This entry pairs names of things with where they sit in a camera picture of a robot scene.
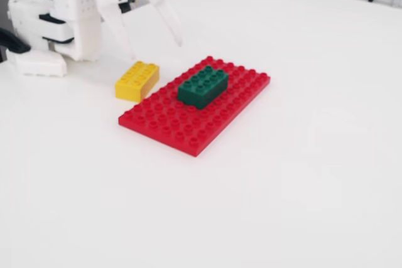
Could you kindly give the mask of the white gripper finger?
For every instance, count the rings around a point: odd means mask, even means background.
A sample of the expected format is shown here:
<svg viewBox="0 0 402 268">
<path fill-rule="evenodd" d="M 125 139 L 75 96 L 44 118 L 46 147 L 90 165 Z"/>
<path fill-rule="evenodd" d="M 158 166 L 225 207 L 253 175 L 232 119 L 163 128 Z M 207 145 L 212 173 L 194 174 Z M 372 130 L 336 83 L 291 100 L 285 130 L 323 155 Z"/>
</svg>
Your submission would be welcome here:
<svg viewBox="0 0 402 268">
<path fill-rule="evenodd" d="M 99 12 L 122 50 L 125 51 L 131 60 L 135 59 L 136 56 L 124 25 L 119 5 L 107 4 L 105 6 L 99 6 Z"/>
<path fill-rule="evenodd" d="M 176 12 L 173 10 L 169 0 L 148 0 L 150 4 L 159 12 L 163 21 L 173 35 L 173 38 L 178 46 L 183 44 L 183 35 Z"/>
</svg>

